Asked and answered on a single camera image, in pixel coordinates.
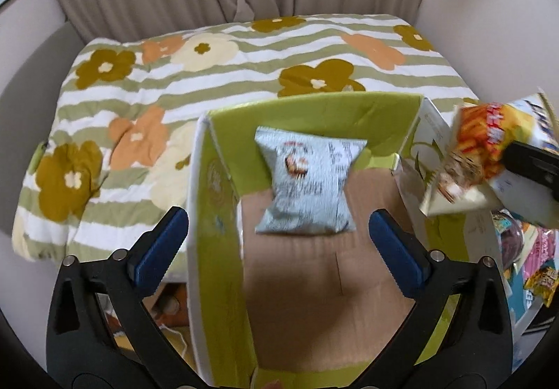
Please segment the dark brown snack bag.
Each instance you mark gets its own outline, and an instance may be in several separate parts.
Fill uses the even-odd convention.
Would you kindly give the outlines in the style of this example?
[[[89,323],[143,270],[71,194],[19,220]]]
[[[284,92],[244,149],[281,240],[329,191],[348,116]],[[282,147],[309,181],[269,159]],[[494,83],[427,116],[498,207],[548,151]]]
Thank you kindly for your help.
[[[504,270],[509,269],[518,260],[524,247],[522,229],[508,213],[495,211],[492,213],[495,235],[498,238]]]

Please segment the yellow pillows snack bag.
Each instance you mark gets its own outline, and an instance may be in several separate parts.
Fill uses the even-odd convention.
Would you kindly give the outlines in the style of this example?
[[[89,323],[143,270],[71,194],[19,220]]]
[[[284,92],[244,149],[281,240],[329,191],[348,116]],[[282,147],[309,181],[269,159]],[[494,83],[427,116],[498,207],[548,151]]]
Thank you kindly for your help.
[[[542,266],[527,279],[524,289],[539,297],[548,308],[551,306],[558,284],[558,270],[551,266]]]

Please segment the light blue white snack bag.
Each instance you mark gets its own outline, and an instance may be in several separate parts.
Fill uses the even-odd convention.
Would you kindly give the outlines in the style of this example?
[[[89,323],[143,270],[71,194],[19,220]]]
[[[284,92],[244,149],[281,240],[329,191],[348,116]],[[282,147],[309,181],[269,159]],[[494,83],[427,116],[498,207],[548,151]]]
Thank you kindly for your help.
[[[333,235],[355,229],[345,195],[365,139],[325,138],[260,126],[255,133],[272,176],[273,200],[259,234]]]

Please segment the blue patterned table cloth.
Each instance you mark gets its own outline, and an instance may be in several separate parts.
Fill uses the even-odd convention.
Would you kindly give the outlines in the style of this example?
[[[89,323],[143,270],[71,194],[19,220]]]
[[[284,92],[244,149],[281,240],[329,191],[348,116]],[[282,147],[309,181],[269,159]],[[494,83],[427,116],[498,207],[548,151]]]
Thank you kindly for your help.
[[[528,329],[532,320],[535,319],[538,311],[544,306],[539,297],[534,296],[530,291],[524,289],[525,282],[522,277],[522,265],[535,243],[537,229],[542,227],[530,225],[526,222],[517,222],[519,223],[524,235],[524,247],[518,260],[510,267],[507,277],[511,288],[511,295],[508,297],[508,303],[511,316],[511,330],[513,331],[513,340],[515,343]],[[555,269],[557,270],[558,240],[555,253],[555,265]]]

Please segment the green cardboard box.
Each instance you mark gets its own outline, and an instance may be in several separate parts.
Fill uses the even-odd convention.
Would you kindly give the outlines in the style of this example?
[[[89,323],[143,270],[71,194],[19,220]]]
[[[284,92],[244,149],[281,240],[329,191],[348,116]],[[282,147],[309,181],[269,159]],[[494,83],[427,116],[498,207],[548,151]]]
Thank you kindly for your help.
[[[258,127],[363,139],[345,186],[353,231],[256,232],[272,200]],[[198,373],[212,386],[344,386],[380,353],[412,301],[368,232],[386,209],[427,249],[499,258],[487,210],[428,218],[426,185],[450,129],[433,102],[403,93],[330,93],[214,110],[197,123],[190,169],[188,309]]]

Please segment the floral striped bed duvet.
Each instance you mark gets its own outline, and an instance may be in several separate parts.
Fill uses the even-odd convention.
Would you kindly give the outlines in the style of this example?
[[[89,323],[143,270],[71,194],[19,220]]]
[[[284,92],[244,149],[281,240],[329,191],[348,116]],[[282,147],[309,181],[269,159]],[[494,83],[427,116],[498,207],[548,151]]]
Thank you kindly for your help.
[[[298,95],[428,98],[444,118],[477,101],[453,66],[390,14],[314,14],[97,37],[54,83],[12,225],[20,257],[106,258],[187,200],[198,118]]]

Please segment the grey padded headboard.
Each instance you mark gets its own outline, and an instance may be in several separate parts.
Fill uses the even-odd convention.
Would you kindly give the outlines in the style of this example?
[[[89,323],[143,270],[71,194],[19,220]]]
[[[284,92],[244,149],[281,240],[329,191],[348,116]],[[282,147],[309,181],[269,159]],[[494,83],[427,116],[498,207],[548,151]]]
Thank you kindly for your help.
[[[9,235],[32,154],[50,132],[61,83],[84,48],[71,23],[51,34],[1,95],[1,232]]]

